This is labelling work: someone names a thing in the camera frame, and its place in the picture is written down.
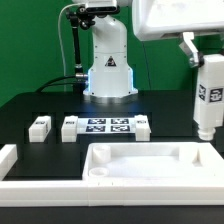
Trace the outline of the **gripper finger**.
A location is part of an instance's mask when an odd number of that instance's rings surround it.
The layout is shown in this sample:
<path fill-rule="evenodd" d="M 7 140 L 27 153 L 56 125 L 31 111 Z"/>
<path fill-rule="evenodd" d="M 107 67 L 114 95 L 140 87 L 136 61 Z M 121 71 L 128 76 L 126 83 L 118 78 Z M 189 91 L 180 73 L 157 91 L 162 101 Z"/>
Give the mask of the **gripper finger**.
<path fill-rule="evenodd" d="M 189 59 L 189 65 L 191 68 L 199 66 L 199 53 L 194 43 L 194 33 L 193 32 L 183 32 L 181 34 L 181 43 L 179 47 L 186 54 Z"/>

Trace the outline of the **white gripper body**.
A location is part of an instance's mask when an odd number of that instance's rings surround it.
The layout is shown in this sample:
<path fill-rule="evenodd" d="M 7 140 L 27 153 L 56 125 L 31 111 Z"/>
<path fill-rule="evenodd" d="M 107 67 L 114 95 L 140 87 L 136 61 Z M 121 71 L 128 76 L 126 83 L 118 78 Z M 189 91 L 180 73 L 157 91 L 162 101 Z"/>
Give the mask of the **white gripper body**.
<path fill-rule="evenodd" d="M 141 41 L 224 30 L 224 0 L 133 0 L 134 35 Z"/>

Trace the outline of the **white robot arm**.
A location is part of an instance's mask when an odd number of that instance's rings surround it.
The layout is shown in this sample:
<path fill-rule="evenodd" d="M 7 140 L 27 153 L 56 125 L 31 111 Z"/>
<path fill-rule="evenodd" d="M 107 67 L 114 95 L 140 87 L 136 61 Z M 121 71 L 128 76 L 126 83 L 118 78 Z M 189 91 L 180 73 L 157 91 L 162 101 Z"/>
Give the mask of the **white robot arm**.
<path fill-rule="evenodd" d="M 133 33 L 141 41 L 180 36 L 193 67 L 200 64 L 193 38 L 224 31 L 224 0 L 72 1 L 79 5 L 80 26 L 93 34 L 94 62 L 84 95 L 99 102 L 119 102 L 138 93 L 127 63 L 127 30 L 113 17 L 120 8 L 132 8 Z"/>

